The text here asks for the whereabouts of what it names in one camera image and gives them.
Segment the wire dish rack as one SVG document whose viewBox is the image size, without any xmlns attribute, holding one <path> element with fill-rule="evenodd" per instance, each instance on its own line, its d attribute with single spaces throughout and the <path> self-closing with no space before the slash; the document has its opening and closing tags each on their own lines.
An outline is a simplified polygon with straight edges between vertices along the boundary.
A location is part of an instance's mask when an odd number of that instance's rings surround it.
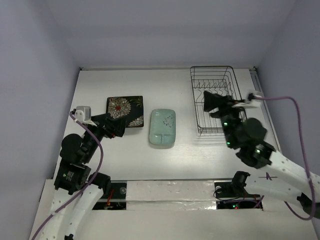
<svg viewBox="0 0 320 240">
<path fill-rule="evenodd" d="M 197 133 L 200 137 L 219 136 L 224 133 L 230 117 L 237 123 L 247 119 L 244 108 L 233 108 L 243 98 L 232 66 L 190 67 L 191 88 L 196 117 Z"/>
</svg>

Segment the pale green plate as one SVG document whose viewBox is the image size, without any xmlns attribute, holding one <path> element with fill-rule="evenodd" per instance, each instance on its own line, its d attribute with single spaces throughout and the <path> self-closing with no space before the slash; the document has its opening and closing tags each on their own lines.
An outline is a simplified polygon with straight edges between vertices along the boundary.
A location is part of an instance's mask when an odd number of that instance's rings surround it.
<svg viewBox="0 0 320 240">
<path fill-rule="evenodd" d="M 172 146 L 176 141 L 176 112 L 158 108 L 151 112 L 149 142 L 156 146 Z"/>
</svg>

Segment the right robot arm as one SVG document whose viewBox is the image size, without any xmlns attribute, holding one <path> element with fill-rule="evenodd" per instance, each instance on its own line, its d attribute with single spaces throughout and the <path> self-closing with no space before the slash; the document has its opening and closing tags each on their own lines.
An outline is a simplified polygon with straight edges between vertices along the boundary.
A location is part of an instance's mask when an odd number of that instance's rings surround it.
<svg viewBox="0 0 320 240">
<path fill-rule="evenodd" d="M 237 171 L 230 183 L 235 196 L 258 194 L 283 201 L 290 208 L 295 205 L 308 216 L 298 216 L 309 221 L 320 217 L 320 177 L 310 171 L 308 162 L 300 166 L 285 157 L 274 146 L 265 141 L 267 129 L 254 118 L 242 120 L 240 113 L 246 109 L 258 108 L 265 97 L 250 93 L 246 99 L 235 100 L 204 91 L 203 110 L 211 118 L 220 119 L 226 145 L 237 150 L 235 154 L 246 166 L 271 174 L 281 180 L 254 178 L 248 172 Z"/>
</svg>

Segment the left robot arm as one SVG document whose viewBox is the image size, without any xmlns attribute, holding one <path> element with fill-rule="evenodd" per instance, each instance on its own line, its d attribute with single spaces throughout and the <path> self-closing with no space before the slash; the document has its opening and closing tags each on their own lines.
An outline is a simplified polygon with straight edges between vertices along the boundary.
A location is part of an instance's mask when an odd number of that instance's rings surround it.
<svg viewBox="0 0 320 240">
<path fill-rule="evenodd" d="M 99 172 L 104 159 L 101 141 L 122 137 L 126 118 L 92 116 L 87 106 L 73 109 L 69 116 L 84 134 L 69 134 L 61 142 L 50 214 L 33 240 L 76 240 L 98 200 L 113 194 L 110 176 Z"/>
</svg>

